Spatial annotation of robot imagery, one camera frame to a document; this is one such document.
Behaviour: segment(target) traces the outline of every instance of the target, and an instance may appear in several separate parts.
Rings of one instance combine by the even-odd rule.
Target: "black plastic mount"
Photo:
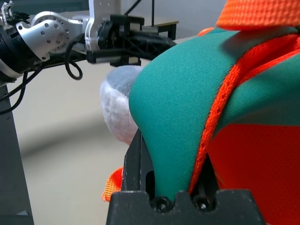
[[[209,157],[193,194],[155,197],[152,161],[138,130],[125,155],[122,188],[112,195],[106,225],[266,225],[248,190],[218,190]]]
[[[139,30],[131,29],[132,24],[138,24]],[[95,64],[104,59],[115,67],[140,65],[140,58],[153,60],[176,45],[171,39],[160,37],[158,32],[142,32],[143,25],[144,18],[111,15],[98,32],[100,51],[87,51],[87,61]],[[132,63],[132,57],[138,60]]]

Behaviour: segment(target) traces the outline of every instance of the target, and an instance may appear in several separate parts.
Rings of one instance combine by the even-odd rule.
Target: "metal bracket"
[[[85,44],[88,51],[99,52],[98,31],[102,21],[110,14],[120,14],[120,0],[89,0],[89,9],[90,19],[85,30]]]
[[[9,1],[9,3],[4,2],[1,7],[1,16],[0,16],[0,25],[8,25],[8,18],[12,17],[13,14],[11,12],[11,7],[14,5],[13,1]]]

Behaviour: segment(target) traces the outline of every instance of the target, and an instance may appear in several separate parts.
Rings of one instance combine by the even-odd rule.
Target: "black metal frame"
[[[0,96],[7,94],[6,85]],[[0,102],[0,111],[10,107]],[[0,115],[0,224],[33,225],[30,200],[23,170],[13,114]]]

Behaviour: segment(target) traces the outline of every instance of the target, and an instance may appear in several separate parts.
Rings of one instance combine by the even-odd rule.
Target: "orange strap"
[[[217,21],[226,30],[300,25],[299,0],[227,0]]]
[[[104,192],[102,193],[102,200],[110,202],[111,196],[116,191],[121,191],[122,186],[123,167],[115,170],[107,179]]]
[[[214,27],[205,28],[202,31],[199,32],[198,37],[203,36],[209,32],[211,32],[214,29]]]

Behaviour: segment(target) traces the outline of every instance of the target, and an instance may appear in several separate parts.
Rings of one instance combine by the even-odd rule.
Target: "white wall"
[[[136,0],[122,0],[123,9]],[[151,0],[142,0],[132,12],[151,14]],[[204,28],[214,26],[226,0],[155,0],[155,16],[178,20],[177,38],[196,35]]]

